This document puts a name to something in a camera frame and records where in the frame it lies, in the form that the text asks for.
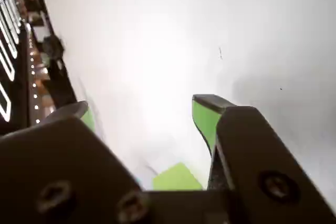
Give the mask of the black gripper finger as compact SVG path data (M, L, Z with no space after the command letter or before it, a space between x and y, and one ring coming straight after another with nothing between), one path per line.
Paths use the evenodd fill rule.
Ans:
M212 158L208 185L227 190L231 223L335 223L325 199L255 107L195 94L192 117Z
M119 200L140 190L82 120L86 102L1 138L1 223L115 223Z

